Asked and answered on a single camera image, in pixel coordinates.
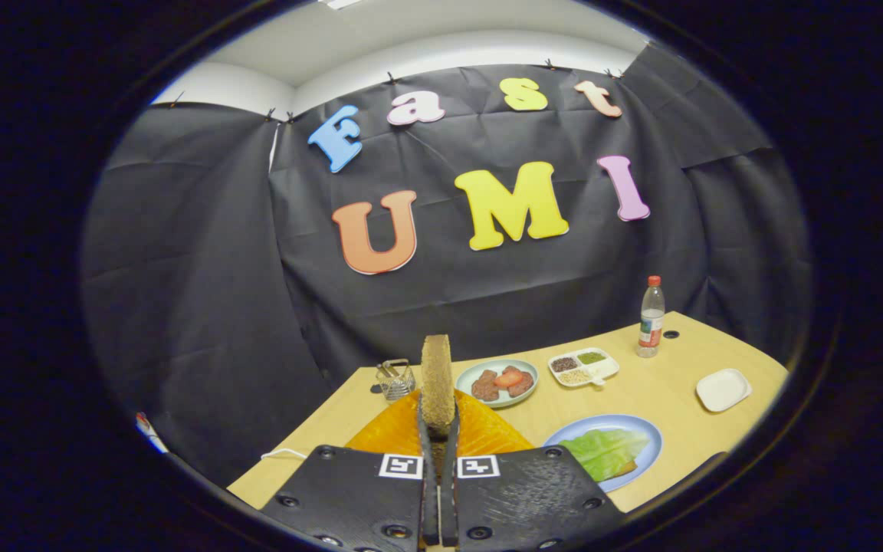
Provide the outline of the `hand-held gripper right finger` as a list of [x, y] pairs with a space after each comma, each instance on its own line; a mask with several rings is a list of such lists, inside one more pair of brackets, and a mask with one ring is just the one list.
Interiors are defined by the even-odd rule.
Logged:
[[445, 546], [458, 551], [577, 551], [617, 530], [625, 514], [566, 448], [469, 455], [466, 446], [508, 433], [493, 409], [457, 391], [439, 488]]

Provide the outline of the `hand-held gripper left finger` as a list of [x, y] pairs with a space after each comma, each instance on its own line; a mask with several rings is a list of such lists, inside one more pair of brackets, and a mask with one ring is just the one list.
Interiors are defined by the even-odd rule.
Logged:
[[344, 447], [320, 445], [262, 514], [336, 551], [422, 551], [438, 541], [435, 469], [415, 391]]

